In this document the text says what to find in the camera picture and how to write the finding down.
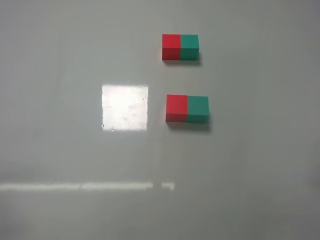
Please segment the red template cube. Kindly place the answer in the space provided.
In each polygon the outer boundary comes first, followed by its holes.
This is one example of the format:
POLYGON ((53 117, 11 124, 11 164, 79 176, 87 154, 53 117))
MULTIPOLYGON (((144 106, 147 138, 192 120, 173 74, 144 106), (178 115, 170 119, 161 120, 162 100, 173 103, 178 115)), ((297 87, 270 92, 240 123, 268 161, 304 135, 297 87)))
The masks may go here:
POLYGON ((162 35, 162 60, 178 61, 181 53, 181 35, 163 34, 162 35))

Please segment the green template cube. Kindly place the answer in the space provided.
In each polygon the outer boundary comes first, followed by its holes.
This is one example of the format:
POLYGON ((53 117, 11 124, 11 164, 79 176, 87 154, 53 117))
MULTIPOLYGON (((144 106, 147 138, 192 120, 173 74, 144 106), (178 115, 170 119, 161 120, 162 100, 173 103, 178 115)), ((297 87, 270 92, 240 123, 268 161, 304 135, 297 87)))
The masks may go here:
POLYGON ((197 61, 200 44, 197 34, 181 34, 180 35, 180 61, 197 61))

